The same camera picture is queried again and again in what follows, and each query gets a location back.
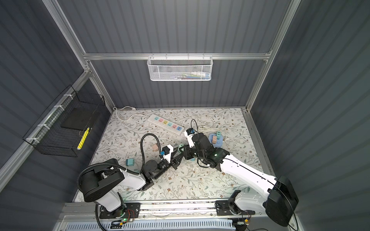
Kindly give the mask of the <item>pink charger plug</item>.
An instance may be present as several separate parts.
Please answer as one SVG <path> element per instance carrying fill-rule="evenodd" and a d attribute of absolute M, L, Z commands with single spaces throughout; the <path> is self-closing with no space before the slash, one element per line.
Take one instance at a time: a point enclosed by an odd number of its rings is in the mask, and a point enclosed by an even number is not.
<path fill-rule="evenodd" d="M 217 144 L 217 136 L 216 135 L 214 135 L 212 137 L 212 144 Z"/>
<path fill-rule="evenodd" d="M 160 150 L 160 148 L 159 148 L 159 146 L 158 146 L 157 144 L 154 144 L 154 145 L 152 146 L 152 149 L 153 149 L 153 151 L 154 151 L 154 152 L 156 152 L 156 151 L 159 151 L 159 150 Z"/>

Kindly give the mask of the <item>white multicolour power strip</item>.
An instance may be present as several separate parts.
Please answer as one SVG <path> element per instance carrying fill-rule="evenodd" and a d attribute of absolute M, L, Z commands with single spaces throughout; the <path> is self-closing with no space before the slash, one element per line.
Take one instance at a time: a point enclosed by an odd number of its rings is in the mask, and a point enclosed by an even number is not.
<path fill-rule="evenodd" d="M 176 135 L 181 135 L 185 131 L 184 127 L 155 114 L 151 115 L 147 121 Z"/>

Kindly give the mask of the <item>green charger plug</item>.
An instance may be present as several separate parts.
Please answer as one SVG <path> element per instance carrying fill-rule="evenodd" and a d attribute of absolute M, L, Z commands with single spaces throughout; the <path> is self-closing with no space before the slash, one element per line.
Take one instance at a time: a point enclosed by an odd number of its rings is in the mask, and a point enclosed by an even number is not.
<path fill-rule="evenodd" d="M 178 151 L 179 151 L 180 153 L 182 153 L 182 152 L 184 151 L 184 145 L 183 145 L 183 144 L 180 144 L 180 145 L 178 146 Z"/>

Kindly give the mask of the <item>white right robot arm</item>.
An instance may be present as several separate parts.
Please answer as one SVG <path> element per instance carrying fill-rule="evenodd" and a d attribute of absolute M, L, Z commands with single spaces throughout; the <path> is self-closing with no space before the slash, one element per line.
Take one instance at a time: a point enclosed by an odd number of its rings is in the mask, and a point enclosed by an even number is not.
<path fill-rule="evenodd" d="M 235 190 L 227 201 L 232 213 L 238 215 L 248 210 L 265 212 L 276 224 L 290 226 L 291 219 L 296 218 L 299 199 L 288 178 L 276 178 L 241 162 L 225 149 L 214 147 L 203 133 L 190 129 L 184 132 L 184 136 L 188 141 L 183 151 L 187 159 L 196 158 L 203 167 L 229 174 L 258 193 L 257 196 L 248 196 Z"/>

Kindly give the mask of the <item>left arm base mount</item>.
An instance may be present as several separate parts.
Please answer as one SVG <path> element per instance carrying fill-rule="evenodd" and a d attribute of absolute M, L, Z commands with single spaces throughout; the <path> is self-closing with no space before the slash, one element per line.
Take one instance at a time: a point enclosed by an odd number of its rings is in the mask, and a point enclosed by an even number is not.
<path fill-rule="evenodd" d="M 100 219 L 134 219 L 138 218 L 140 212 L 140 203 L 125 203 L 118 209 L 109 212 L 105 207 L 98 210 Z"/>

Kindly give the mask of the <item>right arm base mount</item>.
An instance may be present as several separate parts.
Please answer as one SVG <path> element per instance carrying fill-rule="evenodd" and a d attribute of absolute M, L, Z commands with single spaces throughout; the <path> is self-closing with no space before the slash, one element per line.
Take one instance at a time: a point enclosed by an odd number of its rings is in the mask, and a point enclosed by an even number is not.
<path fill-rule="evenodd" d="M 214 205 L 218 216 L 255 215 L 255 211 L 241 210 L 234 202 L 228 202 L 227 200 L 217 200 Z"/>

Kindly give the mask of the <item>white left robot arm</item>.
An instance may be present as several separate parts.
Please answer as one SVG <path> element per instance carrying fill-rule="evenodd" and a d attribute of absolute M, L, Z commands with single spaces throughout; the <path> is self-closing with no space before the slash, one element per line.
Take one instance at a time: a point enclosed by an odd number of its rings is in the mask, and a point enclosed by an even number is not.
<path fill-rule="evenodd" d="M 135 173 L 121 166 L 116 159 L 93 164 L 83 170 L 77 179 L 78 189 L 83 193 L 85 202 L 94 202 L 109 213 L 126 209 L 121 195 L 114 191 L 122 185 L 137 191 L 145 191 L 154 185 L 154 180 L 161 177 L 168 169 L 177 169 L 180 165 L 184 146 L 174 148 L 165 146 L 160 152 L 161 161 L 147 161 L 141 173 Z"/>

